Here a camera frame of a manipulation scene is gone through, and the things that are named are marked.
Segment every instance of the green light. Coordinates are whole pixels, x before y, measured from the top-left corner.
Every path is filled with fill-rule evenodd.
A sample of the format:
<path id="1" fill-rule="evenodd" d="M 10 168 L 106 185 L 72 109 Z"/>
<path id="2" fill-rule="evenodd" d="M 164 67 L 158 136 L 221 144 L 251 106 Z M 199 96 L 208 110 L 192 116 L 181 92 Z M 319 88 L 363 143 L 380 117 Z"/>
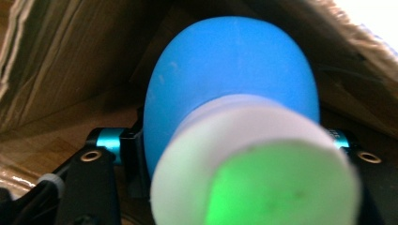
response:
<path id="1" fill-rule="evenodd" d="M 216 172 L 206 224 L 354 224 L 356 187 L 332 151 L 303 142 L 255 146 Z"/>

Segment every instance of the white cap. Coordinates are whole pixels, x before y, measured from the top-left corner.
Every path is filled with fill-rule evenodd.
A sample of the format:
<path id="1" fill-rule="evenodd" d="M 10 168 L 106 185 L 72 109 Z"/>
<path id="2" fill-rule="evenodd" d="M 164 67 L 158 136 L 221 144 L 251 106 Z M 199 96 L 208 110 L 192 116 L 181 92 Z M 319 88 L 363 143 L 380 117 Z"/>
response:
<path id="1" fill-rule="evenodd" d="M 290 193 L 299 188 L 301 194 L 306 193 L 306 199 L 301 200 L 302 207 L 290 209 L 290 215 L 301 215 L 291 219 L 304 219 L 302 221 L 305 224 L 355 223 L 360 201 L 357 177 L 344 153 L 334 147 L 333 140 L 324 129 L 265 98 L 232 95 L 210 101 L 192 112 L 181 123 L 161 156 L 151 187 L 152 211 L 157 224 L 217 224 L 222 217 L 230 217 L 231 213 L 243 219 L 235 220 L 237 224 L 241 221 L 251 224 L 263 215 L 264 219 L 271 219 L 268 220 L 271 224 L 291 223 L 293 220 L 287 220 L 283 214 L 269 213 L 265 209 L 266 205 L 247 214 L 242 209 L 247 202 L 242 202 L 241 207 L 226 206 L 226 209 L 234 212 L 219 215 L 220 218 L 212 216 L 214 214 L 210 211 L 215 205 L 214 194 L 220 192 L 215 185 L 227 179 L 222 176 L 222 171 L 238 165 L 240 158 L 246 160 L 244 158 L 256 156 L 265 159 L 264 163 L 261 160 L 253 161 L 257 174 L 250 174 L 252 169 L 244 169 L 246 178 L 239 174 L 233 178 L 236 184 L 249 177 L 249 181 L 245 182 L 248 186 L 245 191 L 251 191 L 251 194 L 254 191 L 254 197 L 243 196 L 245 201 L 275 204 L 275 198 L 280 198 L 278 189 Z M 259 173 L 264 174 L 264 182 Z M 271 179 L 271 173 L 278 176 Z M 302 176 L 303 184 L 294 183 L 297 180 L 292 179 L 292 174 L 297 174 L 300 179 Z M 268 196 L 267 191 L 273 184 L 270 182 L 285 184 L 285 187 L 278 187 L 272 196 Z M 274 198 L 274 202 L 263 201 L 268 197 Z M 226 195 L 225 198 L 228 200 L 234 195 Z M 332 214 L 322 212 L 322 209 L 332 211 Z M 311 215 L 306 217 L 303 210 L 311 211 L 307 212 Z M 234 224 L 234 219 L 231 219 L 233 221 L 228 221 L 228 224 Z"/>

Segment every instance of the blue balloon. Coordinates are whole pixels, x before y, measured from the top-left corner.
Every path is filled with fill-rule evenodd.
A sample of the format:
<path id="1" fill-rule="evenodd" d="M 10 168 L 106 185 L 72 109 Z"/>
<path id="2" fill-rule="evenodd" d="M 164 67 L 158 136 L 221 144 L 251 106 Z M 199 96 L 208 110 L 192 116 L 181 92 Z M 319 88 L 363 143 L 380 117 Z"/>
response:
<path id="1" fill-rule="evenodd" d="M 243 17 L 197 22 L 166 47 L 148 86 L 144 138 L 151 177 L 181 121 L 210 100 L 234 94 L 268 98 L 319 120 L 313 74 L 290 36 Z"/>

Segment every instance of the cardboard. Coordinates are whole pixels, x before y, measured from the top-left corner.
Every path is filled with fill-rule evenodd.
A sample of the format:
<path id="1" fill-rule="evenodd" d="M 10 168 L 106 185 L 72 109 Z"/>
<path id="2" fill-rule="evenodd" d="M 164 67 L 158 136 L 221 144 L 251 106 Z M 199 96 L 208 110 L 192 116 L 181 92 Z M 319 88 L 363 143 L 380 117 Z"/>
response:
<path id="1" fill-rule="evenodd" d="M 224 15 L 281 27 L 311 63 L 322 124 L 351 129 L 398 165 L 396 55 L 331 0 L 3 0 L 0 186 L 22 196 L 93 128 L 130 127 L 167 43 L 194 22 Z M 153 224 L 147 202 L 120 200 L 123 212 L 136 212 L 126 218 Z"/>

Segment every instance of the blue metal part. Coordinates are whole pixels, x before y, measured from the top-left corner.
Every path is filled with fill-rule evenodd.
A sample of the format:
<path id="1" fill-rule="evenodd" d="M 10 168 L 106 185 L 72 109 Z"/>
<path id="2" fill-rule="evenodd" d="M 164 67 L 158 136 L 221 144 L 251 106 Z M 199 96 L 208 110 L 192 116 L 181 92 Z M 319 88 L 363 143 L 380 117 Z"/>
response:
<path id="1" fill-rule="evenodd" d="M 344 133 L 341 130 L 338 129 L 327 129 L 328 134 L 331 136 L 331 138 L 334 140 L 334 145 L 337 148 L 349 148 L 349 140 L 347 137 L 344 135 Z"/>
<path id="2" fill-rule="evenodd" d="M 97 147 L 105 147 L 116 156 L 115 165 L 121 165 L 120 158 L 120 134 L 124 128 L 104 128 L 97 139 Z"/>

